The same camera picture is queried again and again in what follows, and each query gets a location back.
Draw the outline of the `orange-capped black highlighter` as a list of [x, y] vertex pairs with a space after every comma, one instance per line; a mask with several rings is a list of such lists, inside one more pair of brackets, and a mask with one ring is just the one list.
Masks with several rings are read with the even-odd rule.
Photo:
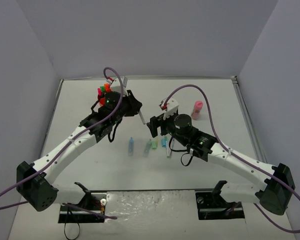
[[109, 83], [105, 83], [105, 84], [104, 84], [104, 89], [105, 89], [106, 92], [110, 92], [110, 91], [111, 91], [110, 86], [111, 86], [111, 85], [110, 85]]

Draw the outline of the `pink-capped clear bottle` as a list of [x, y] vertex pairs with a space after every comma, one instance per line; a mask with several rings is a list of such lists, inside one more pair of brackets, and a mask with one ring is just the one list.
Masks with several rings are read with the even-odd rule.
[[196, 101], [194, 103], [193, 111], [191, 113], [191, 118], [193, 120], [197, 120], [199, 118], [200, 112], [201, 112], [203, 106], [204, 106], [204, 103], [202, 101]]

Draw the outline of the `light blue highlighter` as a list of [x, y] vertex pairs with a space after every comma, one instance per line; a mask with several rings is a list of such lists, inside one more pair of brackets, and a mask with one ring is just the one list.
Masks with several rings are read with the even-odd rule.
[[134, 154], [134, 140], [131, 137], [128, 141], [128, 156], [133, 156]]

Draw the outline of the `pink-capped black highlighter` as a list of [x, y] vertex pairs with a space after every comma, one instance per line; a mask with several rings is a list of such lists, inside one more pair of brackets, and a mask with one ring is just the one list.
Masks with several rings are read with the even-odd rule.
[[98, 96], [101, 96], [103, 94], [102, 90], [100, 88], [97, 89]]

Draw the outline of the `green-capped white pen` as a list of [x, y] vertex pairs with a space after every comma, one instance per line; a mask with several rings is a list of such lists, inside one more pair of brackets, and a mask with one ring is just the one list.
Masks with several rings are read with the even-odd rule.
[[170, 158], [169, 141], [167, 136], [164, 136], [164, 142], [165, 142], [165, 149], [166, 149], [166, 157]]

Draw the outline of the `magenta-capped white pen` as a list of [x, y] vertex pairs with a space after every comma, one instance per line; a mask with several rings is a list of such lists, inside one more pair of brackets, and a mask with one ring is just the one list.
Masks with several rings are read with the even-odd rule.
[[145, 122], [145, 119], [144, 119], [143, 114], [141, 113], [141, 111], [139, 112], [139, 116], [140, 116], [142, 124], [145, 125], [146, 122]]

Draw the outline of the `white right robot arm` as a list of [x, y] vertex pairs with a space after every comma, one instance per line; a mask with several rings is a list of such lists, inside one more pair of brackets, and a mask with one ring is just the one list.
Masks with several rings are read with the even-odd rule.
[[288, 188], [295, 188], [291, 170], [283, 163], [271, 165], [259, 162], [231, 148], [224, 149], [212, 135], [192, 125], [187, 114], [164, 118], [153, 116], [146, 124], [153, 137], [171, 135], [184, 146], [191, 158], [219, 165], [249, 181], [249, 184], [233, 184], [220, 180], [212, 193], [212, 202], [219, 207], [226, 203], [247, 202], [260, 204], [267, 211], [282, 216], [292, 197]]

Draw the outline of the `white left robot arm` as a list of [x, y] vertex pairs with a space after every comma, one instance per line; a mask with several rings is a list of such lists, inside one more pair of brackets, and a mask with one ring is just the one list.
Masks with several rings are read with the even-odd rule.
[[104, 104], [84, 118], [74, 132], [47, 155], [16, 169], [16, 190], [38, 212], [58, 202], [60, 191], [53, 183], [61, 172], [84, 151], [108, 136], [124, 117], [139, 114], [142, 103], [131, 90], [125, 96], [116, 91], [103, 95]]

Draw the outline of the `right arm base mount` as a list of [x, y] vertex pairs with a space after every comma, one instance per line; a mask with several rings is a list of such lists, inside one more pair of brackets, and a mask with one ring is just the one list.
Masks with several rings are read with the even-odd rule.
[[243, 206], [240, 202], [226, 202], [221, 197], [221, 188], [226, 183], [227, 181], [221, 180], [214, 188], [195, 191], [199, 220], [232, 220], [245, 218]]

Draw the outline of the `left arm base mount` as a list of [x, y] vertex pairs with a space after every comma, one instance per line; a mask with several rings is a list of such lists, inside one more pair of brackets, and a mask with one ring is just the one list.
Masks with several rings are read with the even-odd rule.
[[65, 239], [77, 240], [81, 233], [81, 224], [103, 224], [104, 218], [81, 209], [89, 210], [97, 215], [104, 215], [106, 204], [107, 194], [105, 192], [91, 192], [86, 193], [79, 203], [74, 204], [76, 208], [61, 205], [58, 223], [63, 224]]

